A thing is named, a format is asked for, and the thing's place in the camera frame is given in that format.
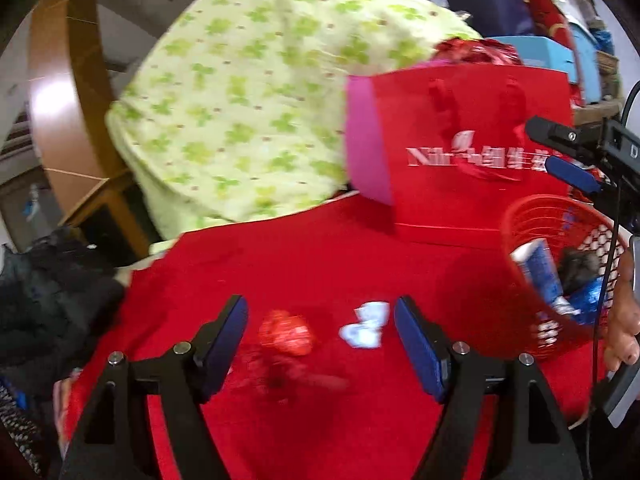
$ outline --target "white tissue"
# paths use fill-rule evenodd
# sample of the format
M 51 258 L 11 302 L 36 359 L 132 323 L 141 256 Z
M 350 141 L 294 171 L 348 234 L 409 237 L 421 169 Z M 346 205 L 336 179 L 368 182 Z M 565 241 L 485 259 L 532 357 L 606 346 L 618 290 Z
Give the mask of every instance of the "white tissue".
M 389 319 L 389 304 L 386 301 L 369 301 L 354 309 L 359 323 L 340 329 L 340 337 L 354 348 L 379 348 L 382 327 Z

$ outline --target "green floral fabric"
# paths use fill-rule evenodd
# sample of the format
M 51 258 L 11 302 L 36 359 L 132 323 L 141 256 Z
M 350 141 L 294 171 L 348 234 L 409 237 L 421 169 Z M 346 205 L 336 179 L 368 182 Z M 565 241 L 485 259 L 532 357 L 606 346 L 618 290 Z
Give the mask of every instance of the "green floral fabric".
M 196 0 L 107 124 L 165 238 L 311 208 L 346 182 L 344 83 L 477 38 L 426 0 Z

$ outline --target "black and white patterned fabric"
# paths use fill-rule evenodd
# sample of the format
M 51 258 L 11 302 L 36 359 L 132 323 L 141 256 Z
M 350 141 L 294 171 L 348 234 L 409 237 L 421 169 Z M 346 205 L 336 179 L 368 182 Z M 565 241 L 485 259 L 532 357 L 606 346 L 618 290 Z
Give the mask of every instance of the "black and white patterned fabric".
M 33 471 L 42 476 L 43 456 L 39 451 L 42 443 L 40 430 L 18 407 L 11 392 L 1 383 L 0 422 L 6 428 L 9 436 Z

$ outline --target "red tablecloth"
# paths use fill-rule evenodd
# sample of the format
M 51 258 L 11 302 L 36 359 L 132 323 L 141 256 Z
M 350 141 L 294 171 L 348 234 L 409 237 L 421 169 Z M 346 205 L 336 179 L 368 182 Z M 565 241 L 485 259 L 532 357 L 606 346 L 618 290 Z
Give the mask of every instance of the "red tablecloth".
M 241 350 L 277 308 L 306 317 L 318 337 L 303 361 L 310 371 L 346 378 L 347 392 L 300 386 L 286 405 L 254 388 L 227 384 L 203 408 L 231 477 L 238 480 L 405 480 L 433 433 L 440 406 L 420 388 L 393 322 L 382 348 L 352 349 L 338 329 L 364 301 L 410 294 L 452 340 L 487 355 L 516 356 L 513 326 L 522 313 L 502 300 L 509 275 L 495 251 L 401 242 L 391 211 L 360 196 L 265 222 L 187 234 L 153 266 L 134 274 L 118 321 L 76 383 L 68 412 L 74 428 L 114 350 L 131 359 L 160 355 L 216 317 L 231 294 L 249 304 Z M 562 410 L 578 417 L 590 382 L 590 348 L 542 368 Z M 165 480 L 179 478 L 157 399 L 150 420 Z M 490 406 L 486 410 L 488 420 Z M 466 478 L 479 478 L 489 425 L 478 436 Z

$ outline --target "human hand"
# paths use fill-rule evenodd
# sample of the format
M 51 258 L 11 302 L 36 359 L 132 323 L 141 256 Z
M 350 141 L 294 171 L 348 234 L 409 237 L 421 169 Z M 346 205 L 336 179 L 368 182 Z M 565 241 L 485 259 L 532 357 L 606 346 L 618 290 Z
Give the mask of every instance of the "human hand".
M 634 364 L 640 356 L 640 347 L 636 335 L 640 333 L 640 306 L 634 298 L 631 280 L 634 273 L 634 260 L 631 252 L 620 256 L 618 280 L 613 292 L 613 306 L 609 311 L 604 362 L 607 368 L 615 372 L 621 362 Z

